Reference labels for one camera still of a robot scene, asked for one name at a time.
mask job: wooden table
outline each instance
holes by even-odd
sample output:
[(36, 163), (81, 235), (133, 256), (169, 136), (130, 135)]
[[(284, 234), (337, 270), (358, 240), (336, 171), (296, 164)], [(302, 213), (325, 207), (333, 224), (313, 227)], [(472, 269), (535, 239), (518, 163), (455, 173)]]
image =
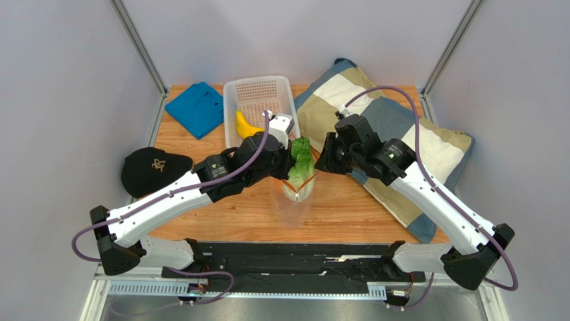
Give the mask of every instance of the wooden table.
[[(213, 86), (220, 93), (223, 86)], [(293, 85), (297, 97), (308, 86)], [(421, 106), (414, 86), (399, 86)], [(173, 86), (168, 101), (188, 86)], [(397, 92), (385, 92), (390, 99), (411, 108)], [(225, 149), (223, 124), (197, 140), (167, 112), (164, 113), (155, 147), (170, 153), (190, 156), (194, 163)], [(241, 195), (228, 197), (207, 207), (188, 212), (150, 233), (163, 239), (199, 241), (271, 241), (319, 243), (392, 243), (417, 240), (349, 176), (319, 173), (313, 190), (314, 199), (300, 228), (281, 225), (268, 192), (269, 180), (245, 189)], [(433, 243), (448, 238), (440, 231)]]

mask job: folded blue fabric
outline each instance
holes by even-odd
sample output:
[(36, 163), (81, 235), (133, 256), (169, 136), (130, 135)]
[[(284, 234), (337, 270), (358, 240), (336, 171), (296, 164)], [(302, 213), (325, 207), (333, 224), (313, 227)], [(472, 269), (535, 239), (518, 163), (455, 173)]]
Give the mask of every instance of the folded blue fabric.
[(166, 111), (200, 139), (223, 122), (223, 98), (201, 82), (193, 84), (167, 104)]

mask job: yellow banana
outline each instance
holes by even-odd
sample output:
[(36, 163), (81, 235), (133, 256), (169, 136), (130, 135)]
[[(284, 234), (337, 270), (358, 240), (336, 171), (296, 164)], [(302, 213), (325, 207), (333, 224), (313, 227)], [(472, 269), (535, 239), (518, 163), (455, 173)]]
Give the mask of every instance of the yellow banana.
[(255, 127), (250, 125), (250, 123), (244, 117), (241, 110), (237, 111), (237, 115), (235, 118), (235, 122), (237, 124), (237, 133), (240, 137), (245, 139), (246, 137), (253, 136), (257, 132), (263, 132), (263, 128)]

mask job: white wall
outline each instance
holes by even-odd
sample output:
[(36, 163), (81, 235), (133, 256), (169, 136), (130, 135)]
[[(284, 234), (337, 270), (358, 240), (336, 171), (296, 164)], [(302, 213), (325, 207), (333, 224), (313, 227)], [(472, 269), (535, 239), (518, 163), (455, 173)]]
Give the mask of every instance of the white wall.
[(125, 204), (159, 96), (107, 0), (4, 1), (0, 47), (0, 320), (77, 320), (95, 265), (71, 238)]
[(566, 0), (487, 1), (432, 96), (439, 125), (475, 137), (461, 198), (516, 231), (511, 320), (570, 316), (569, 17)]
[(124, 0), (167, 86), (282, 74), (344, 57), (382, 84), (427, 81), (470, 0)]

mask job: white plastic basket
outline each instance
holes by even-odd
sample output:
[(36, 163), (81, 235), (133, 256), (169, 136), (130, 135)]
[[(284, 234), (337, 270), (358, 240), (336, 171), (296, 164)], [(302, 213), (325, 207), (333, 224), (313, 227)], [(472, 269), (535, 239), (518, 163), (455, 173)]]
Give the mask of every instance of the white plastic basket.
[(223, 86), (223, 126), (226, 148), (239, 147), (243, 139), (235, 124), (235, 114), (242, 111), (252, 125), (265, 128), (263, 110), (293, 116), (295, 125), (290, 138), (301, 137), (289, 80), (283, 76), (264, 76), (228, 82)]

